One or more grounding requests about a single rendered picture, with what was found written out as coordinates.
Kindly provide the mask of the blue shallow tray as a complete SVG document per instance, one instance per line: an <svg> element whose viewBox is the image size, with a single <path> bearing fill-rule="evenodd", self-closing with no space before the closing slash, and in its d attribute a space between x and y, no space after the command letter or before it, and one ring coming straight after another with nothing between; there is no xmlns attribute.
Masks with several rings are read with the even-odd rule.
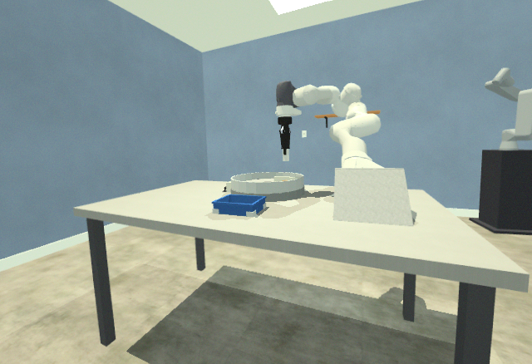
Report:
<svg viewBox="0 0 532 364"><path fill-rule="evenodd" d="M254 217L262 209L266 208L266 196L228 194L220 199L212 201L213 214L229 214L246 217Z"/></svg>

